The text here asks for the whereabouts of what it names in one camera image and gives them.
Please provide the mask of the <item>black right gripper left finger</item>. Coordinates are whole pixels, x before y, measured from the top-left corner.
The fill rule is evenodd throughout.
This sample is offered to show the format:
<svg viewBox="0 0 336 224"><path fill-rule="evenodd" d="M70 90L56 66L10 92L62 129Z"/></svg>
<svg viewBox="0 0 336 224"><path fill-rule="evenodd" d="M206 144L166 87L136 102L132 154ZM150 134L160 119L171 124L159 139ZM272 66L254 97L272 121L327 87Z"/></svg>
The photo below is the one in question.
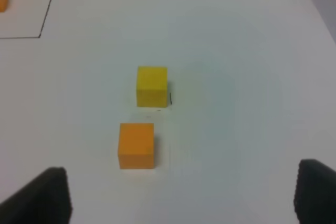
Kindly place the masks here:
<svg viewBox="0 0 336 224"><path fill-rule="evenodd" d="M67 171L50 167L1 203L1 223L70 223Z"/></svg>

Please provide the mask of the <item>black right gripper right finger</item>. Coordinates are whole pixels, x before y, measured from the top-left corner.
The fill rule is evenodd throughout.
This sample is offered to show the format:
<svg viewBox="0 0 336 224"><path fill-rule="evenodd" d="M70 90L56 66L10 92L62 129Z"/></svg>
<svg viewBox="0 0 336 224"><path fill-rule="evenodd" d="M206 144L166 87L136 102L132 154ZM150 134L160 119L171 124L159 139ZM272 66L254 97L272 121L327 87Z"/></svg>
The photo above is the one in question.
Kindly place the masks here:
<svg viewBox="0 0 336 224"><path fill-rule="evenodd" d="M316 159L301 160L293 205L300 224L335 223L335 171Z"/></svg>

